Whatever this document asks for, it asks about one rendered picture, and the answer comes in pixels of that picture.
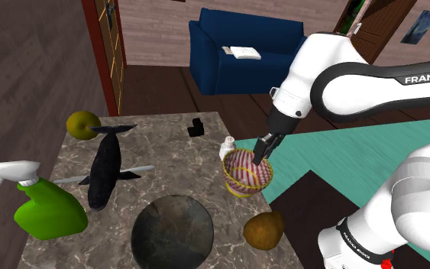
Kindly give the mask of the marble table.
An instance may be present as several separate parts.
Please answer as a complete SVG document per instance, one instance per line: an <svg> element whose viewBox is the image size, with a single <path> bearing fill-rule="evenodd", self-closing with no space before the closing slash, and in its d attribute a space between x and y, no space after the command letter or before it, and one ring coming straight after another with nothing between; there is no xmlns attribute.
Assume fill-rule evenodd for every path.
<svg viewBox="0 0 430 269"><path fill-rule="evenodd" d="M187 131L191 113L102 119L103 125L136 125L118 137L123 168L154 169L118 182L102 211L88 211L84 232L48 241L29 238L18 269L140 269L131 253L132 226L145 206L166 195L191 196L212 217L214 244L199 269L303 269L286 238L270 251L244 240L246 221L270 207L259 193L242 199L227 191L218 152L228 130L215 112L200 119L205 133L195 138Z"/></svg>

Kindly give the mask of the blue sofa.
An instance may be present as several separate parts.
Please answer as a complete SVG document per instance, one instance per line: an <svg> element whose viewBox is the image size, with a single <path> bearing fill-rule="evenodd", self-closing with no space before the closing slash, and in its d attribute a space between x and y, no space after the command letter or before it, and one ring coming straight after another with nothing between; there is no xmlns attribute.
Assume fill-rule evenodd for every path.
<svg viewBox="0 0 430 269"><path fill-rule="evenodd" d="M189 22L189 71L203 95L267 94L306 40L301 21L202 8Z"/></svg>

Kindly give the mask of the brown round fruit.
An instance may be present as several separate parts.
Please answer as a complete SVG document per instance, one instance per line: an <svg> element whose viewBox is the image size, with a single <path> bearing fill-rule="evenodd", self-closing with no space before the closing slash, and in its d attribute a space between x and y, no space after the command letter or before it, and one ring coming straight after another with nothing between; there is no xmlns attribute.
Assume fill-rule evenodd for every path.
<svg viewBox="0 0 430 269"><path fill-rule="evenodd" d="M277 246L284 230L280 212L262 212L246 222L243 236L251 247L269 251Z"/></svg>

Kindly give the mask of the yellow green apple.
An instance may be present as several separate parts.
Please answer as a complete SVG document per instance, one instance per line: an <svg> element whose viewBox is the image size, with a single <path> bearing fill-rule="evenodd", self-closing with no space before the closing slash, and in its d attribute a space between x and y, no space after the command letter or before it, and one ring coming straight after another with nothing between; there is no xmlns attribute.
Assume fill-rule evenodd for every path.
<svg viewBox="0 0 430 269"><path fill-rule="evenodd" d="M90 127L100 127L102 124L99 117L88 111L74 112L66 121L67 131L76 139L91 140L98 133Z"/></svg>

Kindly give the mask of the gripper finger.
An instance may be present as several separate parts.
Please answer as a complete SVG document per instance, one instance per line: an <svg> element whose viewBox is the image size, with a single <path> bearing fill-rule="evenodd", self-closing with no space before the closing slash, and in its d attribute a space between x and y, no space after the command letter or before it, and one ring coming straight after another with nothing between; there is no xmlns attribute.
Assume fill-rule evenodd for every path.
<svg viewBox="0 0 430 269"><path fill-rule="evenodd" d="M254 157L252 159L252 163L259 165L264 158L268 158L270 156L271 139L258 137L253 152Z"/></svg>
<svg viewBox="0 0 430 269"><path fill-rule="evenodd" d="M281 144L284 138L285 138L284 134L272 134L267 139L266 159L270 157L270 155Z"/></svg>

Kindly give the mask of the dark grey bowl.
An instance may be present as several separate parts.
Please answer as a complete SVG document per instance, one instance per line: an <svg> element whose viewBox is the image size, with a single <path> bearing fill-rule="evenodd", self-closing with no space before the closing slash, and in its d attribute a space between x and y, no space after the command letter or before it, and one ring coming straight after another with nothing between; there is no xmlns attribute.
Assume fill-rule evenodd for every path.
<svg viewBox="0 0 430 269"><path fill-rule="evenodd" d="M131 251L140 269L197 269L213 241L207 209L182 195L155 199L139 213L131 231Z"/></svg>

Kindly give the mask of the blue wall picture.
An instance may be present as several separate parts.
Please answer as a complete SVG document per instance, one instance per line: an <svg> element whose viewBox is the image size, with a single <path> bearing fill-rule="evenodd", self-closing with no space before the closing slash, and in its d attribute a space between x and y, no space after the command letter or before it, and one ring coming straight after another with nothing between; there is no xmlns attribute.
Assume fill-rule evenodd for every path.
<svg viewBox="0 0 430 269"><path fill-rule="evenodd" d="M430 11L424 10L402 38L402 44L417 44L430 28Z"/></svg>

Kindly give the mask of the grey thin rod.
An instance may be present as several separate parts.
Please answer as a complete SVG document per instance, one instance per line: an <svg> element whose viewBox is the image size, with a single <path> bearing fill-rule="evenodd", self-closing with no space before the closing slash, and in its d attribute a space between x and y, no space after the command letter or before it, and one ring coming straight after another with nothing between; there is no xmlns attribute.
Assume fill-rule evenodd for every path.
<svg viewBox="0 0 430 269"><path fill-rule="evenodd" d="M153 165L149 165L149 166L142 166L142 167L132 167L130 169L125 169L125 170L120 170L121 173L124 172L140 172L140 171L145 171L145 170L151 170L154 169ZM60 179L60 180L54 180L53 183L71 183L71 182L80 182L82 180L84 180L87 176L78 176L78 177L72 177L72 178L68 178L68 179Z"/></svg>

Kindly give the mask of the black whale figure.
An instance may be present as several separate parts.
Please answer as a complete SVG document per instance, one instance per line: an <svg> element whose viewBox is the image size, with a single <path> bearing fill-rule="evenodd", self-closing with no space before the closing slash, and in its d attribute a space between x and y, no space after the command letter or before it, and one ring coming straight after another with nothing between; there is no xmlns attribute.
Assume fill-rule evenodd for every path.
<svg viewBox="0 0 430 269"><path fill-rule="evenodd" d="M89 127L94 132L105 134L92 162L90 174L79 185L89 185L87 198L90 209L104 209L118 180L140 178L131 171L121 172L121 150L117 134L126 132L136 125Z"/></svg>

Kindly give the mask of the white salt shaker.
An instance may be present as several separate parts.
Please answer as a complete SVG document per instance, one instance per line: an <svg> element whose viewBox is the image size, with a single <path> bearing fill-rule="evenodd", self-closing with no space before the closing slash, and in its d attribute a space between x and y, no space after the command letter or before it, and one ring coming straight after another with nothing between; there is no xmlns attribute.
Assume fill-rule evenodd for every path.
<svg viewBox="0 0 430 269"><path fill-rule="evenodd" d="M227 136L221 143L219 157L221 160L224 159L225 155L236 148L235 139L232 136Z"/></svg>

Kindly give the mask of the red white striped basket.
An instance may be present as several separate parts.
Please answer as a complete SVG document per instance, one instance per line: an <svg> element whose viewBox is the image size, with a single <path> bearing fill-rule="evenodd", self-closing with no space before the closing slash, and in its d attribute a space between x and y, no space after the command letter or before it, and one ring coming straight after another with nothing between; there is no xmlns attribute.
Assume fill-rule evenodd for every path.
<svg viewBox="0 0 430 269"><path fill-rule="evenodd" d="M254 152L244 148L228 151L221 168L228 191L236 197L248 197L264 190L273 179L273 169L267 159L256 165Z"/></svg>

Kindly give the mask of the green spray bottle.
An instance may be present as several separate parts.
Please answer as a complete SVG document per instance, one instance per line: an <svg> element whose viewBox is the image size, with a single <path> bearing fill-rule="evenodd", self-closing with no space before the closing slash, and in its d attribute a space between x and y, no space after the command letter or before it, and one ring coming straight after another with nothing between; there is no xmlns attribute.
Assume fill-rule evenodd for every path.
<svg viewBox="0 0 430 269"><path fill-rule="evenodd" d="M4 180L16 182L30 198L15 212L15 222L40 240L83 232L88 226L84 208L71 193L39 177L39 166L29 160L0 162L0 186Z"/></svg>

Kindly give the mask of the red wooden shelf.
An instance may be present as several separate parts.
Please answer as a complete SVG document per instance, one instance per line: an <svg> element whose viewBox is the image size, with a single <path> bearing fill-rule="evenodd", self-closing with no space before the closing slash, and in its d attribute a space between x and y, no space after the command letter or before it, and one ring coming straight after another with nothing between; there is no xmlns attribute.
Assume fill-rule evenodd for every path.
<svg viewBox="0 0 430 269"><path fill-rule="evenodd" d="M108 113L119 116L128 65L118 0L81 0L81 3Z"/></svg>

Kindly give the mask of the teal rug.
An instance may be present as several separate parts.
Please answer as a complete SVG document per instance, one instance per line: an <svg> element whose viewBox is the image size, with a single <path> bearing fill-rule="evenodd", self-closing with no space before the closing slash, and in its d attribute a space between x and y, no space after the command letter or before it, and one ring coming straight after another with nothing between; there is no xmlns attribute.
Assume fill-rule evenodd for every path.
<svg viewBox="0 0 430 269"><path fill-rule="evenodd" d="M430 144L430 120L286 136L270 155L263 190L281 212L304 269L324 269L317 237L363 206L415 149Z"/></svg>

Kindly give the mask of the small black block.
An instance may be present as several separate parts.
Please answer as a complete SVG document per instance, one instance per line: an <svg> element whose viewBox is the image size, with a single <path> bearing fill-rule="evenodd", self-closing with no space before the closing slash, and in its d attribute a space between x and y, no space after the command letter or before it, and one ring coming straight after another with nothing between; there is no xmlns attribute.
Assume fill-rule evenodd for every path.
<svg viewBox="0 0 430 269"><path fill-rule="evenodd" d="M192 126L187 128L190 137L199 137L204 135L204 125L200 118L192 120Z"/></svg>

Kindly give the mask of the brown wooden door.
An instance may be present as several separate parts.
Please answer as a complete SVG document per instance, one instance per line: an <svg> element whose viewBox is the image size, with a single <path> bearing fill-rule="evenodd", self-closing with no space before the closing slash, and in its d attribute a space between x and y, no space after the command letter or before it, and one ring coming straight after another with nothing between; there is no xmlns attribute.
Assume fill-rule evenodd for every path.
<svg viewBox="0 0 430 269"><path fill-rule="evenodd" d="M397 28L417 0L348 0L334 28L347 34L351 27L351 43L370 64L380 55Z"/></svg>

